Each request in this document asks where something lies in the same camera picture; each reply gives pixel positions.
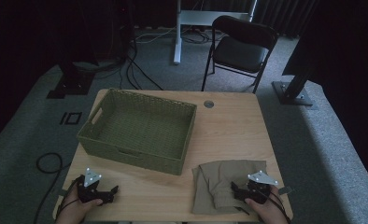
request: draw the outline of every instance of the black backdrop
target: black backdrop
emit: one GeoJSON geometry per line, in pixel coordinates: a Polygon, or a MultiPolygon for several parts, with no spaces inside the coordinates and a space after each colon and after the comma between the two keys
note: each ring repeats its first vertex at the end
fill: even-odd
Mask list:
{"type": "Polygon", "coordinates": [[[368,1],[321,0],[284,75],[322,86],[368,171],[368,1]]]}

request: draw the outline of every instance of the black chair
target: black chair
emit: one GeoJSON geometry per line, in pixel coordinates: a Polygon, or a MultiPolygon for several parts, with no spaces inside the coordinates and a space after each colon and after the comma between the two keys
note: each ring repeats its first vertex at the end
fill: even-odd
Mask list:
{"type": "Polygon", "coordinates": [[[247,77],[254,77],[253,93],[260,83],[263,70],[277,42],[277,32],[265,25],[242,21],[230,16],[220,16],[212,24],[212,45],[207,58],[204,82],[213,59],[213,72],[215,67],[235,72],[247,77]],[[216,46],[216,31],[220,30],[226,36],[216,46]]]}

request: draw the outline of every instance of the green basket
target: green basket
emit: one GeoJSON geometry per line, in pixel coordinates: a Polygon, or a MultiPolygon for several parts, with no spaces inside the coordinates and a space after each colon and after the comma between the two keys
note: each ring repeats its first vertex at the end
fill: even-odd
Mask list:
{"type": "Polygon", "coordinates": [[[78,133],[93,156],[181,175],[196,105],[110,89],[78,133]]]}

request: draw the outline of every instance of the chair seat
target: chair seat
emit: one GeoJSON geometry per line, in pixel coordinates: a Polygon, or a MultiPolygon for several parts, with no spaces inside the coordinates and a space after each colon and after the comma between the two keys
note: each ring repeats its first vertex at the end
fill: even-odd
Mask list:
{"type": "Polygon", "coordinates": [[[267,49],[263,47],[245,44],[224,36],[213,53],[213,60],[224,66],[257,73],[262,67],[266,52],[267,49]]]}

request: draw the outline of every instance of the folded cloth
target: folded cloth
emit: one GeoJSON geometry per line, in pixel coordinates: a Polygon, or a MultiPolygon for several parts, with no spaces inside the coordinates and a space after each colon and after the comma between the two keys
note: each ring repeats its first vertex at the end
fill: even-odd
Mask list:
{"type": "Polygon", "coordinates": [[[192,169],[195,181],[194,214],[239,213],[238,208],[250,212],[251,208],[234,198],[231,190],[233,181],[239,188],[246,189],[248,175],[262,170],[266,161],[212,161],[192,169]]]}

